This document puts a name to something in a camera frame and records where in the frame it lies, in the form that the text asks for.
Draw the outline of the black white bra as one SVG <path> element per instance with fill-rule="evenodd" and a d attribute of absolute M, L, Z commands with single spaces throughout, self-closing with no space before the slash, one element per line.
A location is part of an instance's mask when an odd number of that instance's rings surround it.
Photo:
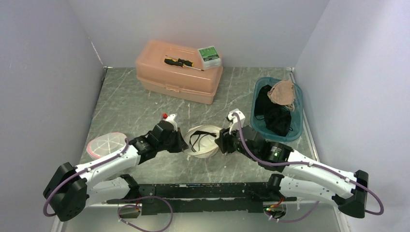
<path fill-rule="evenodd" d="M 212 136 L 214 138 L 216 138 L 217 134 L 214 132 L 207 132 L 207 131 L 202 131 L 202 130 L 198 130 L 196 132 L 194 132 L 189 139 L 189 145 L 191 146 L 191 151 L 192 152 L 197 152 L 197 150 L 195 149 L 195 145 L 198 144 L 198 150 L 200 150 L 200 141 L 205 137 L 205 136 Z M 195 141 L 192 142 L 192 137 L 193 136 L 197 136 Z"/>

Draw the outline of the white mesh laundry bag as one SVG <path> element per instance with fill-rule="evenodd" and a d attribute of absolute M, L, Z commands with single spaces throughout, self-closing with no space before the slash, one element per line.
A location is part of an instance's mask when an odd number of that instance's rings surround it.
<path fill-rule="evenodd" d="M 195 158 L 199 158 L 199 159 L 205 159 L 205 158 L 209 158 L 209 157 L 214 156 L 219 151 L 219 147 L 215 143 L 215 139 L 218 138 L 220 130 L 221 130 L 220 127 L 213 126 L 213 125 L 200 125 L 200 126 L 193 127 L 191 129 L 189 129 L 187 131 L 186 135 L 184 136 L 184 140 L 187 143 L 187 145 L 189 146 L 189 148 L 187 150 L 183 151 L 183 153 L 185 155 L 189 156 L 189 157 L 195 157 Z M 216 136 L 216 138 L 214 138 L 210 135 L 205 136 L 200 141 L 200 150 L 198 150 L 198 144 L 196 144 L 195 149 L 197 150 L 197 152 L 192 152 L 191 151 L 191 146 L 189 145 L 189 139 L 190 139 L 190 136 L 196 131 L 214 132 L 214 133 L 217 134 L 217 136 Z M 196 137 L 197 136 L 193 136 L 191 141 L 194 142 Z"/>

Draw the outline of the clear round lidded container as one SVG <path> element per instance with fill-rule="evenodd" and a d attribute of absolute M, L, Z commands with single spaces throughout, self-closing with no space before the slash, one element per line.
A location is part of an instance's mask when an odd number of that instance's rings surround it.
<path fill-rule="evenodd" d="M 102 158 L 117 150 L 123 149 L 126 138 L 127 136 L 120 132 L 111 132 L 101 135 L 88 143 L 86 152 L 93 160 Z"/>

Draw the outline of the beige pink bra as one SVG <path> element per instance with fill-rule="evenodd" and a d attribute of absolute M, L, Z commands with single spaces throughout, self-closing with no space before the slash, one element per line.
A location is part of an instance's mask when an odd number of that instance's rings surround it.
<path fill-rule="evenodd" d="M 291 80 L 277 82 L 268 91 L 267 96 L 272 103 L 285 106 L 291 112 L 295 110 L 295 87 Z"/>

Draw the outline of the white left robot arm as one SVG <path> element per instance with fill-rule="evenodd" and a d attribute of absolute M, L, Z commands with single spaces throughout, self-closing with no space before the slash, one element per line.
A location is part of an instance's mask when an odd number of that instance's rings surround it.
<path fill-rule="evenodd" d="M 112 180 L 109 177 L 153 159 L 161 151 L 179 153 L 188 147 L 180 128 L 162 120 L 145 135 L 126 138 L 125 145 L 109 155 L 76 166 L 66 162 L 57 168 L 43 192 L 43 214 L 68 221 L 96 203 L 132 203 L 141 195 L 136 180 L 129 174 Z"/>

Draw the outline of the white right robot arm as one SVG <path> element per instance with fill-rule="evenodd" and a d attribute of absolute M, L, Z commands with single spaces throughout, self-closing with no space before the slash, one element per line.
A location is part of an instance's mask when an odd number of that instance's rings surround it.
<path fill-rule="evenodd" d="M 350 217 L 366 214 L 368 173 L 338 170 L 315 161 L 280 142 L 268 141 L 250 126 L 230 132 L 221 129 L 215 143 L 223 153 L 239 152 L 266 170 L 273 171 L 266 194 L 307 198 L 336 206 Z"/>

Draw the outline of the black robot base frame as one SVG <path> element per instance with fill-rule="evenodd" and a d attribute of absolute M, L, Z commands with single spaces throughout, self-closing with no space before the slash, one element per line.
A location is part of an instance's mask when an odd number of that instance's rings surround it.
<path fill-rule="evenodd" d="M 267 182 L 138 184 L 124 198 L 107 200 L 108 204 L 139 203 L 142 215 L 168 213 L 246 211 L 261 213 L 270 203 L 295 202 L 296 197 L 282 197 Z"/>

